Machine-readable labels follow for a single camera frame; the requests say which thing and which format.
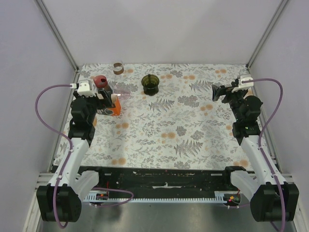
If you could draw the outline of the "clear glass dripper cone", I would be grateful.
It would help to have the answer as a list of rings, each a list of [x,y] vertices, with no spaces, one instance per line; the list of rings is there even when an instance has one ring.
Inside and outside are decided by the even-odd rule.
[[[113,93],[116,94],[119,100],[127,100],[131,98],[131,91],[126,84],[116,84],[113,86]]]

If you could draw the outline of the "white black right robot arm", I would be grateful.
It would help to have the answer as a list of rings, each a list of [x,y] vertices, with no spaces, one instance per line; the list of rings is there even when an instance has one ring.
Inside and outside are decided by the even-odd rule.
[[[233,136],[245,151],[253,167],[255,177],[250,177],[244,168],[226,167],[221,178],[222,187],[233,190],[237,187],[249,200],[255,221],[292,221],[295,216],[299,190],[282,176],[267,149],[262,147],[262,133],[257,119],[261,113],[261,100],[248,96],[251,79],[235,80],[231,86],[212,85],[212,100],[223,96],[222,103],[229,104],[236,121]]]

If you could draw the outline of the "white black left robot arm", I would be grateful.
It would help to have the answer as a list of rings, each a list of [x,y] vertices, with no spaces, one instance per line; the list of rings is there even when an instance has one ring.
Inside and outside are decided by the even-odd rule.
[[[88,96],[78,95],[82,88],[79,84],[69,84],[68,87],[74,89],[75,97],[70,105],[70,128],[67,135],[57,133],[68,140],[69,151],[48,184],[39,186],[36,192],[42,219],[57,222],[61,228],[78,220],[82,202],[92,188],[100,190],[106,186],[106,177],[95,171],[85,171],[77,176],[95,135],[94,121],[100,100],[93,91],[89,91]]]

